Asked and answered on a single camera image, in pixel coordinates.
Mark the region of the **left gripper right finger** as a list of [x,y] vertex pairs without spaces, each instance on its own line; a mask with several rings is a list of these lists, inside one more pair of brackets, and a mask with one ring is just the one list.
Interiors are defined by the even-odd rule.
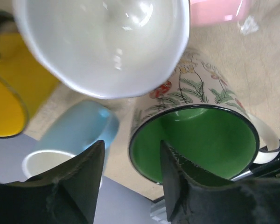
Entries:
[[160,143],[167,219],[173,224],[280,224],[280,178],[219,177]]

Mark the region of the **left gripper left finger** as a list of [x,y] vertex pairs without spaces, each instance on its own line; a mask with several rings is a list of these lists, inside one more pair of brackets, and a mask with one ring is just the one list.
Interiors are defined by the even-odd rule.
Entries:
[[104,159],[98,140],[24,182],[0,183],[0,224],[92,224]]

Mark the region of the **light blue mug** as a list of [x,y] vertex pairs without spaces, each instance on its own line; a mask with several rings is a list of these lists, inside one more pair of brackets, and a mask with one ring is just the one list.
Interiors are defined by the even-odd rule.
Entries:
[[83,100],[64,112],[50,126],[22,161],[28,181],[82,153],[98,140],[105,143],[107,163],[110,146],[119,130],[114,112],[98,102]]

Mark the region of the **white floral mug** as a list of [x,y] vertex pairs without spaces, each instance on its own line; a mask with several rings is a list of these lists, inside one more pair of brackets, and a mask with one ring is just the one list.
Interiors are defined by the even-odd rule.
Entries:
[[166,82],[136,99],[129,158],[157,184],[162,184],[161,141],[225,179],[280,152],[276,133],[243,107],[214,63],[191,47]]

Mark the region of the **yellow mug black handle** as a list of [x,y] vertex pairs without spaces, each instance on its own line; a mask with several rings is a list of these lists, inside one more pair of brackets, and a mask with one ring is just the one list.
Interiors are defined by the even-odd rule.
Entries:
[[22,133],[59,84],[17,31],[2,31],[13,22],[10,13],[0,11],[0,138]]

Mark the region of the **pink faceted mug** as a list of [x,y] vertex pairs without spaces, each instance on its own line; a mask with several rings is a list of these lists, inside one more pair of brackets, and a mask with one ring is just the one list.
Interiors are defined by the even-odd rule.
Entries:
[[99,99],[138,97],[165,82],[191,26],[240,21],[248,0],[15,0],[33,57],[63,84]]

